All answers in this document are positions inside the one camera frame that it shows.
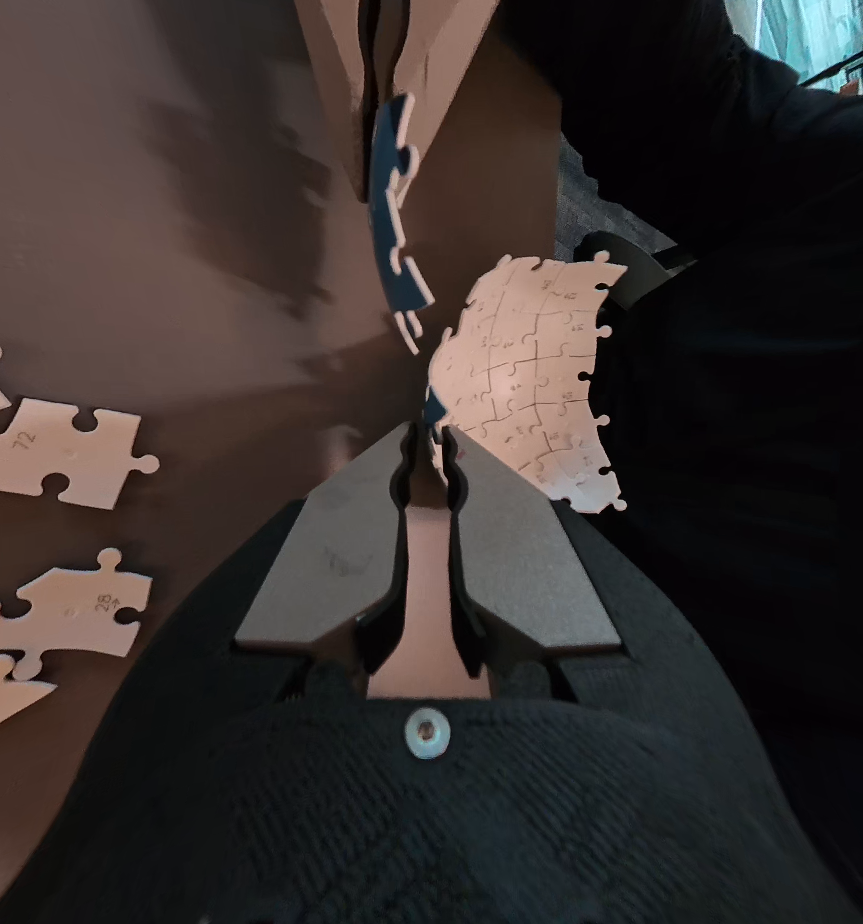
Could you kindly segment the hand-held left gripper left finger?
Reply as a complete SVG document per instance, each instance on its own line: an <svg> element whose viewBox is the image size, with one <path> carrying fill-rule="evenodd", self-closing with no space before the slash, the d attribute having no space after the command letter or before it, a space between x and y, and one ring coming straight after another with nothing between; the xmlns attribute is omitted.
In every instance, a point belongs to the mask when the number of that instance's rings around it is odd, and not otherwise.
<svg viewBox="0 0 863 924"><path fill-rule="evenodd" d="M402 639L414 423L310 491L234 637L374 675Z"/></svg>

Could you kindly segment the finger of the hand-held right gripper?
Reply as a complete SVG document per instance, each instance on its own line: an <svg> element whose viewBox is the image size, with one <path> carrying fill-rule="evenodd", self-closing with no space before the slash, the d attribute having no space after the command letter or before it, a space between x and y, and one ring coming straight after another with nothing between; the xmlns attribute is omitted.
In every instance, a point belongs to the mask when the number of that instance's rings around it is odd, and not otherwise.
<svg viewBox="0 0 863 924"><path fill-rule="evenodd" d="M497 1L410 1L392 93L409 93L414 106L406 140L429 148L460 87Z"/></svg>
<svg viewBox="0 0 863 924"><path fill-rule="evenodd" d="M361 40L362 2L296 1L330 138L356 199L366 202L367 68Z"/></svg>

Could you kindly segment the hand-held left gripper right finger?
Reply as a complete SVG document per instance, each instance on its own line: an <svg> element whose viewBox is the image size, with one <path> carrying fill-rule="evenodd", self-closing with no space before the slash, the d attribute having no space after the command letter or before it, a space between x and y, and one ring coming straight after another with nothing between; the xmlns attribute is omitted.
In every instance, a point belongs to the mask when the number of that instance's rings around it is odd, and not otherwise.
<svg viewBox="0 0 863 924"><path fill-rule="evenodd" d="M553 503L456 427L442 434L451 631L471 677L620 653L621 637Z"/></svg>

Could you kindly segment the black metal shelf rack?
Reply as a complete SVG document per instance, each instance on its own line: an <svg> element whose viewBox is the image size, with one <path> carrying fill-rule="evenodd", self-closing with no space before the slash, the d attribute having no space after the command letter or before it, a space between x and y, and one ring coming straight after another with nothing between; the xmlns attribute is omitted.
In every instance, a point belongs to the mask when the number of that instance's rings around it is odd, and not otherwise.
<svg viewBox="0 0 863 924"><path fill-rule="evenodd" d="M863 51L863 1L758 1L752 36L805 82Z"/></svg>

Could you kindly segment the partly built white puzzle ball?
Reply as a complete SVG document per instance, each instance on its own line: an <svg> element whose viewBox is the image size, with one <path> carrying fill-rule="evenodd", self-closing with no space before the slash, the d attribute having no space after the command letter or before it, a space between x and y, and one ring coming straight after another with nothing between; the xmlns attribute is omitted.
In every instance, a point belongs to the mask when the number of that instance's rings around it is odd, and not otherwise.
<svg viewBox="0 0 863 924"><path fill-rule="evenodd" d="M505 255L477 280L428 368L427 441L440 477L442 431L453 427L577 512L626 508L600 441L610 418L588 402L599 339L612 332L599 311L626 271L606 250L576 262Z"/></svg>

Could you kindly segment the joined puzzle pieces strip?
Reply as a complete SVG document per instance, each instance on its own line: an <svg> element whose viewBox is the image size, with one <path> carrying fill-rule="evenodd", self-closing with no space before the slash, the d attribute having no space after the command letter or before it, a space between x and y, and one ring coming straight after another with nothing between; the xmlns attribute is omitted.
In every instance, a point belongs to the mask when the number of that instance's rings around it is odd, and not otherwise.
<svg viewBox="0 0 863 924"><path fill-rule="evenodd" d="M423 335L417 314L435 302L414 258L402 254L401 208L420 167L418 148L406 140L414 94L386 102L376 119L368 168L368 219L379 281L402 340L412 355Z"/></svg>

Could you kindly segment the black office chair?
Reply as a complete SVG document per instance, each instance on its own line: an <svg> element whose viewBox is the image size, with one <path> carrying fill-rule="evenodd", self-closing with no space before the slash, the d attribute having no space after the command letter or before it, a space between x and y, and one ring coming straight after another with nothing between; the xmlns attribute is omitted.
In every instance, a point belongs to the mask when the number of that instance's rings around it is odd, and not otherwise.
<svg viewBox="0 0 863 924"><path fill-rule="evenodd" d="M592 260L600 251L608 252L610 262L626 267L614 285L607 284L610 303L621 309L632 308L642 296L696 261L678 245L650 253L624 237L604 231L583 237L574 250L574 258Z"/></svg>

